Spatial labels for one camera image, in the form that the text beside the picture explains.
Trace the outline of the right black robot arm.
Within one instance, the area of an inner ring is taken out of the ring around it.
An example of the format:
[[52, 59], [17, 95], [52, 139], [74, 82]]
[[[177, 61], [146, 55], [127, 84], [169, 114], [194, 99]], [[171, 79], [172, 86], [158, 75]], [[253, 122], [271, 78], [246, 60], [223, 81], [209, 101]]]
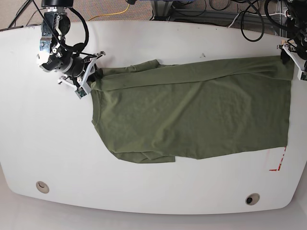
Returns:
[[[43, 0], [41, 7], [47, 11], [41, 13], [38, 10], [43, 19], [37, 54], [38, 66], [45, 72], [61, 72], [63, 75], [58, 79], [58, 84], [64, 83], [72, 87], [79, 98], [89, 95], [89, 83], [95, 81], [96, 61], [105, 55], [105, 52], [84, 53], [83, 50], [89, 42], [89, 29], [85, 19], [73, 8], [72, 0]], [[71, 27], [67, 9], [81, 20], [85, 31], [84, 42], [73, 46], [66, 44], [65, 36]]]

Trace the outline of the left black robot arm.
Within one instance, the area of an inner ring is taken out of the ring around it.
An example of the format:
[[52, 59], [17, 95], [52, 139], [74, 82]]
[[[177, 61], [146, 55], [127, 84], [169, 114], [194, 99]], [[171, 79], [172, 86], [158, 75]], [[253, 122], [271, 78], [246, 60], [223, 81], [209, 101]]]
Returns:
[[288, 56], [301, 72], [300, 80], [307, 79], [307, 2], [284, 0], [286, 6], [285, 27], [288, 39], [285, 42]]

